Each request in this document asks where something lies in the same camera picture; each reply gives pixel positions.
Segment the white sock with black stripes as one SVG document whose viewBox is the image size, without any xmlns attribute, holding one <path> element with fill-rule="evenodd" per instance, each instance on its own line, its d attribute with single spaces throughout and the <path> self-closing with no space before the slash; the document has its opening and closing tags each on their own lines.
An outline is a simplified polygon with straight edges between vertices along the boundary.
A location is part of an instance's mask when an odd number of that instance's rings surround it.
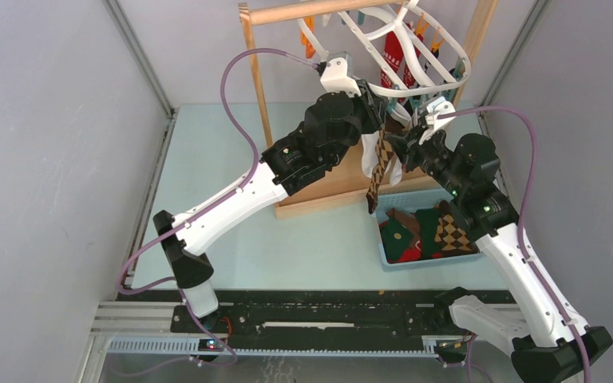
<svg viewBox="0 0 613 383">
<path fill-rule="evenodd" d="M 411 122 L 411 115 L 402 104 L 395 103 L 387 109 L 389 117 L 386 120 L 386 130 L 392 134 L 400 135 Z M 402 165 L 398 158 L 394 159 L 390 170 L 390 185 L 395 186 L 402 179 Z"/>
</svg>

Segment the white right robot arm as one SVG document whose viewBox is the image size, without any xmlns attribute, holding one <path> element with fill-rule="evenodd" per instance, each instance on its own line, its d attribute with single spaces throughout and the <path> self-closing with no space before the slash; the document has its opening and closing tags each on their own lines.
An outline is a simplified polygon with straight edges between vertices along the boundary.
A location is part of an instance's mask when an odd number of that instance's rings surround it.
<svg viewBox="0 0 613 383">
<path fill-rule="evenodd" d="M 523 316 L 517 321 L 456 288 L 439 298 L 435 328 L 444 334 L 461 328 L 494 345 L 525 382 L 587 374 L 612 337 L 574 309 L 536 255 L 518 211 L 495 185 L 500 159 L 492 140 L 469 133 L 449 149 L 443 132 L 427 140 L 412 132 L 386 139 L 406 169 L 422 170 L 449 193 L 458 227 L 495 266 Z"/>
</svg>

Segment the white oval clip hanger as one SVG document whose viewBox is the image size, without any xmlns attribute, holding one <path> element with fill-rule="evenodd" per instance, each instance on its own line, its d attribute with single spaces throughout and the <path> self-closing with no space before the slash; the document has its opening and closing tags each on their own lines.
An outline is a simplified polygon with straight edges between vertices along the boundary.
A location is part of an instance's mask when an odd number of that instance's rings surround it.
<svg viewBox="0 0 613 383">
<path fill-rule="evenodd" d="M 381 27 L 368 33 L 363 32 L 357 22 L 350 17 L 348 11 L 351 9 L 348 7 L 339 11 L 339 17 L 366 48 L 367 53 L 377 63 L 380 70 L 387 72 L 395 83 L 392 89 L 369 83 L 372 91 L 377 95 L 400 99 L 435 95 L 459 89 L 469 79 L 472 63 L 464 48 L 432 15 L 418 7 L 416 1 L 401 2 L 397 11 L 388 5 L 356 6 L 355 9 L 359 13 L 383 22 Z M 425 45 L 419 35 L 406 25 L 405 16 L 408 13 L 416 14 L 420 17 L 423 26 L 429 26 L 435 30 L 437 40 L 431 46 Z M 322 61 L 325 61 L 333 54 L 323 48 L 306 22 L 308 18 L 315 15 L 316 13 L 312 11 L 304 17 L 299 17 L 298 24 L 304 41 L 307 43 L 307 56 L 311 58 L 317 54 Z M 404 53 L 397 77 L 390 72 L 382 56 L 386 35 L 390 32 L 395 33 Z"/>
</svg>

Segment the light blue plastic basket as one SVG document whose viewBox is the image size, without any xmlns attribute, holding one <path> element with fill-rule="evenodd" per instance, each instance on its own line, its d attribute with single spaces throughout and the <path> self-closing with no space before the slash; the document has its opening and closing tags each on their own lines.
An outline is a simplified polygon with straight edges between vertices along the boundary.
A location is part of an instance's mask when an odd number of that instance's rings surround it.
<svg viewBox="0 0 613 383">
<path fill-rule="evenodd" d="M 464 263 L 480 258 L 475 243 L 457 226 L 453 197 L 443 189 L 378 197 L 374 217 L 380 232 L 382 264 L 391 270 Z"/>
</svg>

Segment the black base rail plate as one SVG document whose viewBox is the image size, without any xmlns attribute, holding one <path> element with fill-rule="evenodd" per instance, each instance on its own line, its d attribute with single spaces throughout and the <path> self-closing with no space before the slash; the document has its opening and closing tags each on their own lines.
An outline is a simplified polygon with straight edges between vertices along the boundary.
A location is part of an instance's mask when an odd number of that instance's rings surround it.
<svg viewBox="0 0 613 383">
<path fill-rule="evenodd" d="M 432 353 L 469 340 L 439 290 L 221 290 L 202 320 L 242 353 Z"/>
</svg>

